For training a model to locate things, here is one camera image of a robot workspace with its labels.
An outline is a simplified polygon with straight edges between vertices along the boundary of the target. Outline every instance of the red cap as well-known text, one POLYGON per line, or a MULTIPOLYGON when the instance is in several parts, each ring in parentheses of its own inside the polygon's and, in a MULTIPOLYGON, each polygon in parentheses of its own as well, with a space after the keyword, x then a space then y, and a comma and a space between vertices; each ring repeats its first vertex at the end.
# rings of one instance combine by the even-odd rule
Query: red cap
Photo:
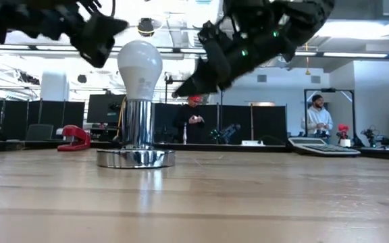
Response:
POLYGON ((201 102, 202 101, 202 97, 200 97, 199 95, 193 95, 193 96, 190 96, 188 98, 189 101, 194 101, 194 102, 201 102))

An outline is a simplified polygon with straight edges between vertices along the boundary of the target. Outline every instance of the black office chair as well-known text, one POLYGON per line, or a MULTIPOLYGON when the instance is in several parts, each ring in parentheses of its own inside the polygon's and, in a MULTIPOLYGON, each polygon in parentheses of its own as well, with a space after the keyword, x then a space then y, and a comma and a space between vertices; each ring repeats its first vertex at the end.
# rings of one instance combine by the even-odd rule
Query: black office chair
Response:
POLYGON ((53 125, 31 124, 26 133, 26 141, 51 140, 53 135, 53 125))

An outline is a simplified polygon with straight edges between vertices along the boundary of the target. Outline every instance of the computer monitor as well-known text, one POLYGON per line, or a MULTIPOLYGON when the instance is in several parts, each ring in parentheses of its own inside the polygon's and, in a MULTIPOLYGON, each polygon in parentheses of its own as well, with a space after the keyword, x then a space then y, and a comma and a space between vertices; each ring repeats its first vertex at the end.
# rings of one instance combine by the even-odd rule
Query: computer monitor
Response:
POLYGON ((118 123, 125 94, 90 94, 88 123, 118 123))

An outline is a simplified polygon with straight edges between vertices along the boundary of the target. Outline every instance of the black shirt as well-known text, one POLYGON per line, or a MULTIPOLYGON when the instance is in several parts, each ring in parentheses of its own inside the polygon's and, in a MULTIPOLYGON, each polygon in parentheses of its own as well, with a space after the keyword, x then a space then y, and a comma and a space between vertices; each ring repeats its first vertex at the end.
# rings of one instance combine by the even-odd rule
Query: black shirt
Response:
POLYGON ((184 123, 187 124, 187 143, 200 144, 203 141, 202 129, 205 126, 203 121, 196 124, 190 124, 188 121, 192 116, 200 116, 201 113, 198 107, 183 105, 175 116, 174 126, 178 129, 178 142, 183 142, 184 123))

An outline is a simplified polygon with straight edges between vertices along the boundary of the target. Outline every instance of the white shirt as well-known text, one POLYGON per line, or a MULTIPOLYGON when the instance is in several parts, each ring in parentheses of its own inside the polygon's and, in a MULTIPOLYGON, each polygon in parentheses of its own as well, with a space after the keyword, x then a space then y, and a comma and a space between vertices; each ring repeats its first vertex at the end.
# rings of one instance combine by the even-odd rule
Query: white shirt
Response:
MULTIPOLYGON (((329 130, 332 129, 333 125, 330 112, 328 112, 324 107, 322 107, 322 109, 316 109, 313 106, 310 106, 307 110, 307 133, 315 134, 317 130, 316 126, 318 124, 328 125, 328 129, 322 128, 322 130, 325 130, 327 134, 330 134, 329 130)), ((301 128, 305 129, 304 117, 301 119, 301 128)))

